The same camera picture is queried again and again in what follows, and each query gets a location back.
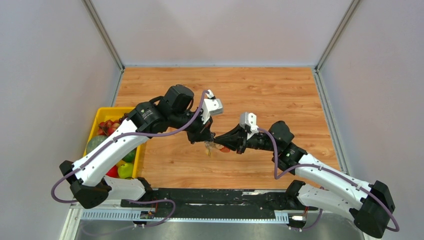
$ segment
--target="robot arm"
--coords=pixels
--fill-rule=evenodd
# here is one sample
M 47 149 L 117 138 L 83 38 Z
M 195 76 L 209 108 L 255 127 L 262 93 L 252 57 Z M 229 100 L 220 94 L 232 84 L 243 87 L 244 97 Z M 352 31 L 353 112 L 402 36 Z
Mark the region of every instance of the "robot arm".
M 278 158 L 273 157 L 272 161 L 277 161 L 276 165 L 280 170 L 312 180 L 326 189 L 294 180 L 286 190 L 289 196 L 304 206 L 324 209 L 352 220 L 359 229 L 370 236 L 383 236 L 390 216 L 367 192 L 375 195 L 393 213 L 395 205 L 387 185 L 380 181 L 370 184 L 319 161 L 292 142 L 294 135 L 283 121 L 274 123 L 267 135 L 260 132 L 256 120 L 255 114 L 242 113 L 239 124 L 228 133 L 215 137 L 214 143 L 238 154 L 244 153 L 246 148 L 276 151 Z M 270 137 L 276 143 L 276 149 Z M 275 169 L 275 179 L 283 174 L 277 175 L 277 168 Z
M 194 93 L 182 85 L 172 86 L 165 96 L 139 103 L 121 126 L 92 152 L 75 162 L 64 161 L 59 168 L 63 176 L 74 173 L 66 180 L 76 200 L 90 209 L 105 200 L 140 199 L 149 188 L 144 179 L 117 179 L 105 174 L 150 138 L 170 135 L 157 134 L 168 127 L 181 129 L 191 122 L 184 131 L 192 144 L 212 141 L 215 134 L 210 131 L 211 116 L 221 114 L 223 106 L 211 90 L 207 92 L 209 98 L 203 99 L 200 109 L 192 112 L 187 108 L 193 104 Z

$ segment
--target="black joint housing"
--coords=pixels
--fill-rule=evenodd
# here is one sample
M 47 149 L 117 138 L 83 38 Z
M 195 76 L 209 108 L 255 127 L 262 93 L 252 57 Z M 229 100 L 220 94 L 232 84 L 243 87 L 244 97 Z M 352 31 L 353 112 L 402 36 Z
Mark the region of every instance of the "black joint housing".
M 71 161 L 64 161 L 59 166 L 62 175 L 72 172 L 73 163 Z M 66 179 L 70 184 L 70 191 L 76 200 L 85 208 L 91 209 L 101 204 L 109 196 L 109 191 L 112 190 L 110 186 L 102 180 L 96 186 L 85 186 L 80 179 L 75 175 L 71 175 Z
M 285 149 L 295 138 L 295 135 L 290 132 L 289 126 L 284 121 L 275 122 L 268 130 L 274 137 L 277 146 Z
M 181 84 L 177 84 L 168 89 L 165 96 L 159 101 L 157 108 L 166 116 L 182 114 L 194 97 L 193 91 Z
M 288 197 L 296 198 L 304 185 L 306 185 L 304 181 L 293 180 L 285 191 L 285 194 L 287 194 Z
M 391 213 L 395 211 L 395 204 L 386 184 L 375 181 L 370 192 L 382 201 Z M 353 223 L 362 232 L 374 238 L 381 239 L 389 224 L 389 215 L 371 196 L 367 196 L 366 199 L 361 202 L 363 202 L 363 204 L 359 210 L 355 208 L 349 210 L 354 218 Z
M 128 114 L 134 125 L 136 132 L 157 134 L 168 129 L 167 119 L 156 109 L 151 102 L 141 102 Z
M 282 171 L 285 171 L 288 168 L 297 165 L 303 155 L 306 154 L 308 154 L 306 150 L 290 142 L 284 150 L 278 153 L 278 168 Z M 296 175 L 296 170 L 293 169 L 290 171 L 290 173 Z

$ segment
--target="metal bracket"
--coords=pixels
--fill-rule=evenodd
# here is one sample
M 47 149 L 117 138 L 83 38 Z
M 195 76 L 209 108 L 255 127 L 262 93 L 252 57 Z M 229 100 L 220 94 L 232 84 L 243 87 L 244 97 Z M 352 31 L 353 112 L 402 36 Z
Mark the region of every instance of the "metal bracket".
M 84 209 L 81 220 L 109 220 L 109 221 L 146 221 L 157 222 L 163 217 L 155 217 L 152 219 L 141 218 L 142 211 L 149 211 L 149 207 L 138 209 Z M 275 211 L 275 218 L 268 219 L 241 219 L 241 218 L 186 218 L 171 217 L 168 222 L 182 223 L 255 223 L 255 224 L 288 224 L 289 215 L 285 212 Z

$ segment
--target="wood grain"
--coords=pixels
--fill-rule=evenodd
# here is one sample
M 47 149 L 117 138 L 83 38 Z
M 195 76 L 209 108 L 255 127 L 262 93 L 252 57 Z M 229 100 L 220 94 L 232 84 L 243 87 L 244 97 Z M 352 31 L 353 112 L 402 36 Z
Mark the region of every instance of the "wood grain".
M 176 84 L 194 92 L 194 106 L 202 90 L 211 89 L 221 100 L 224 113 L 213 117 L 211 127 L 217 135 L 235 127 L 243 112 L 255 113 L 257 124 L 265 129 L 283 120 L 296 145 L 340 169 L 309 68 L 126 68 L 116 106 L 134 107 Z M 147 142 L 139 175 L 154 188 L 286 189 L 293 179 L 300 179 L 286 175 L 274 180 L 269 151 L 236 154 L 215 149 L 209 157 L 205 150 L 202 142 L 191 145 L 185 133 L 153 138 Z

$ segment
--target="gray wall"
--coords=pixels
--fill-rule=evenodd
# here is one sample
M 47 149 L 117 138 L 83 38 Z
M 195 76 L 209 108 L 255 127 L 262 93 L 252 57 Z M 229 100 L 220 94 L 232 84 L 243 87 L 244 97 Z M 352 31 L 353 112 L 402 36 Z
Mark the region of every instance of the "gray wall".
M 400 233 L 423 239 L 424 4 L 364 0 L 322 75 L 349 172 L 389 185 Z
M 59 164 L 81 157 L 120 73 L 80 0 L 0 1 L 0 33 L 0 238 L 56 240 Z
M 351 0 L 93 0 L 126 65 L 314 65 Z

